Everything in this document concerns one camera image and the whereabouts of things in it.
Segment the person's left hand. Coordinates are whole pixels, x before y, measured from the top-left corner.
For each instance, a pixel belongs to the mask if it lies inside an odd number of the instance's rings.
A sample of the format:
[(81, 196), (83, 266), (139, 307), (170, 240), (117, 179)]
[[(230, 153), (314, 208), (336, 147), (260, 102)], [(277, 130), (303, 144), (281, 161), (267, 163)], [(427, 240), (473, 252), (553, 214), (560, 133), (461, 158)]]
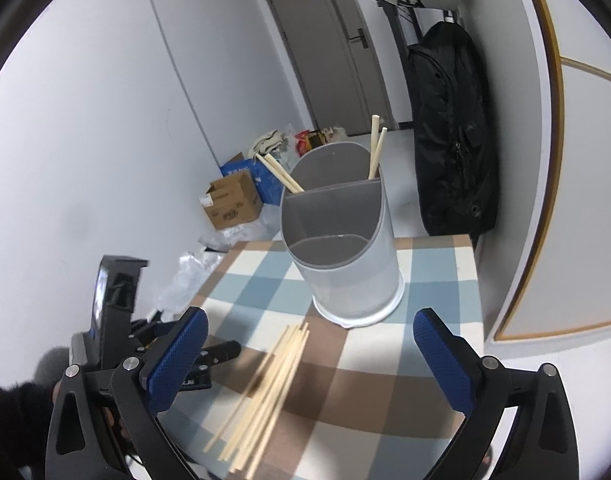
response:
[[(52, 389), (53, 405), (56, 405), (56, 400), (59, 395), (59, 390), (60, 390), (61, 385), (62, 385), (62, 382), (59, 380), (58, 382), (56, 382), (56, 384), (54, 385)], [(114, 432), (117, 440), (121, 442), (122, 444), (131, 444), (132, 440), (131, 440), (131, 437), (130, 437), (129, 431), (127, 430), (126, 425), (124, 425), (124, 422), (121, 418), (116, 417), (118, 412), (110, 405), (104, 405), (104, 412), (105, 412), (105, 416), (106, 416), (108, 425), (110, 428), (112, 428), (112, 431)]]

